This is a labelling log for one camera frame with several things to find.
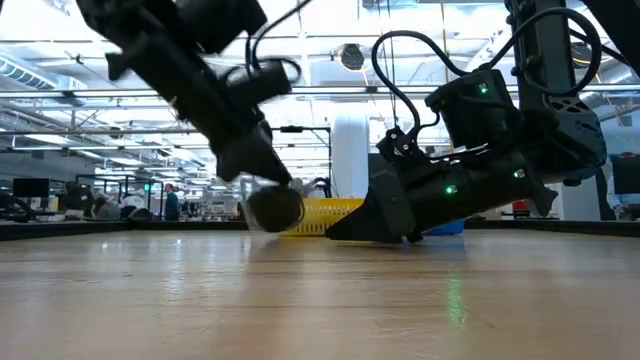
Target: robotic end effector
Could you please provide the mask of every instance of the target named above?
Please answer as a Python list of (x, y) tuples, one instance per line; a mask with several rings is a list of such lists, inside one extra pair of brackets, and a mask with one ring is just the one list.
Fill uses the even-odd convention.
[[(578, 23), (593, 49), (583, 80), (576, 84), (571, 81), (572, 73), (564, 74), (569, 85), (563, 89), (569, 90), (550, 89), (554, 87), (548, 81), (551, 75), (530, 66), (537, 64), (528, 56), (528, 45), (547, 40), (538, 39), (537, 31), (542, 26), (534, 30), (533, 25), (550, 15), (556, 15), (554, 20), (562, 15)], [(512, 16), (518, 19), (518, 26), (511, 40), (490, 63), (472, 73), (458, 69), (435, 42), (420, 33), (392, 31), (374, 44), (372, 65), (376, 74), (409, 107), (416, 124), (407, 134), (400, 129), (389, 131), (377, 145), (393, 170), (372, 176), (365, 203), (329, 228), (327, 236), (336, 240), (397, 242), (407, 237), (418, 241), (426, 230), (523, 199), (529, 202), (530, 210), (547, 215), (557, 193), (545, 184), (562, 181), (576, 186), (604, 164), (606, 146), (598, 119), (577, 98), (600, 65), (597, 31), (582, 15), (565, 8)], [(559, 21), (566, 27), (566, 20)], [(459, 76), (425, 99), (437, 116), (432, 124), (420, 125), (415, 106), (377, 65), (378, 46), (393, 36), (427, 43)], [(568, 32), (562, 40), (568, 48)], [(520, 64), (520, 109), (514, 107), (500, 71), (491, 70), (513, 45), (516, 64)], [(542, 55), (540, 61), (549, 59), (549, 53)], [(453, 146), (466, 151), (429, 157), (419, 149), (420, 129), (437, 125), (440, 118)]]
[[(265, 230), (282, 231), (299, 221), (301, 197), (287, 188), (291, 175), (258, 109), (261, 102), (291, 91), (282, 62), (267, 60), (228, 81), (200, 57), (220, 53), (242, 31), (253, 36), (266, 24), (256, 0), (78, 0), (78, 7), (89, 27), (122, 49), (107, 55), (109, 78), (118, 80), (133, 70), (155, 89), (181, 120), (207, 137), (219, 177), (231, 181), (244, 172), (278, 184), (250, 203)], [(286, 200), (279, 205), (287, 219), (261, 221), (267, 203), (278, 196)]]

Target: person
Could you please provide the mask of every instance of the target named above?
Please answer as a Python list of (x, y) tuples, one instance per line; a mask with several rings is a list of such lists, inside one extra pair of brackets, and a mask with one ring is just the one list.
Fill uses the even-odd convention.
[(122, 210), (120, 212), (120, 217), (126, 219), (134, 212), (136, 209), (145, 208), (144, 200), (142, 197), (145, 195), (143, 189), (138, 189), (133, 191), (132, 193), (124, 194), (124, 199), (122, 199)]
[(168, 221), (178, 221), (180, 218), (180, 204), (178, 201), (178, 195), (175, 193), (173, 184), (167, 184), (164, 187), (167, 192), (167, 202), (164, 209), (164, 218)]
[[(622, 158), (633, 157), (633, 153), (623, 153)], [(627, 211), (630, 205), (640, 205), (640, 194), (616, 194), (614, 175), (607, 181), (607, 202), (620, 221), (633, 221), (635, 216)]]
[(120, 208), (108, 195), (100, 194), (93, 206), (93, 214), (96, 220), (118, 220)]

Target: desk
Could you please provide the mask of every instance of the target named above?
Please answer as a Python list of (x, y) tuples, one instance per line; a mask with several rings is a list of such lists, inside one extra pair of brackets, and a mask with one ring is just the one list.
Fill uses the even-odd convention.
[(636, 360), (635, 239), (129, 231), (0, 243), (2, 360)]

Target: yellow plastic bin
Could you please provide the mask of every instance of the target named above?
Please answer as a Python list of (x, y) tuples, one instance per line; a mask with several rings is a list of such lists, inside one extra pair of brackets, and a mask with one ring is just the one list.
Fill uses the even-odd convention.
[(325, 231), (343, 217), (356, 210), (364, 199), (304, 199), (302, 222), (282, 235), (324, 236)]

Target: white pillar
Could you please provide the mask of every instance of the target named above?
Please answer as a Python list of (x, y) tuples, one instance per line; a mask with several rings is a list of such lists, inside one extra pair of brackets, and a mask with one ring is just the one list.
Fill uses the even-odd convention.
[(366, 104), (334, 104), (331, 160), (333, 196), (364, 198), (369, 186), (369, 115)]

